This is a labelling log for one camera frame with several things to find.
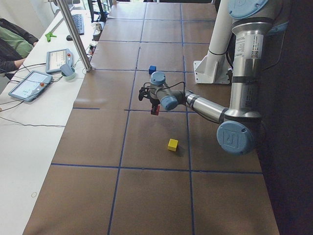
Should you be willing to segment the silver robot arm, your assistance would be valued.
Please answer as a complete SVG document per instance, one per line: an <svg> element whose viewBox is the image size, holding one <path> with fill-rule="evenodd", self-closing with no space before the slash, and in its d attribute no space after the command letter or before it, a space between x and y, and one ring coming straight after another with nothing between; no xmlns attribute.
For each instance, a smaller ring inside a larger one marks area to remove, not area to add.
<svg viewBox="0 0 313 235"><path fill-rule="evenodd" d="M151 113L185 105L206 120L219 124L217 141L233 155L251 152L256 145L261 114L257 111L258 80L262 71L265 39L285 31L289 0L223 0L220 2L207 55L194 62L198 84L231 83L230 103L224 107L187 89L174 90L165 74L149 69L150 85L139 99L148 98Z"/></svg>

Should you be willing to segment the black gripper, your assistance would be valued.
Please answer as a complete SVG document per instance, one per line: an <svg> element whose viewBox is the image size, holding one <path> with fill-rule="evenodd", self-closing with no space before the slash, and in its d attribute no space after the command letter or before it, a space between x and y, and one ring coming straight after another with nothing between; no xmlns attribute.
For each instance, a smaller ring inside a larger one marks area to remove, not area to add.
<svg viewBox="0 0 313 235"><path fill-rule="evenodd" d="M154 98L150 98L150 102L152 104L152 108L151 108L151 115L157 115L157 106L159 105L159 100L158 99L154 99Z"/></svg>

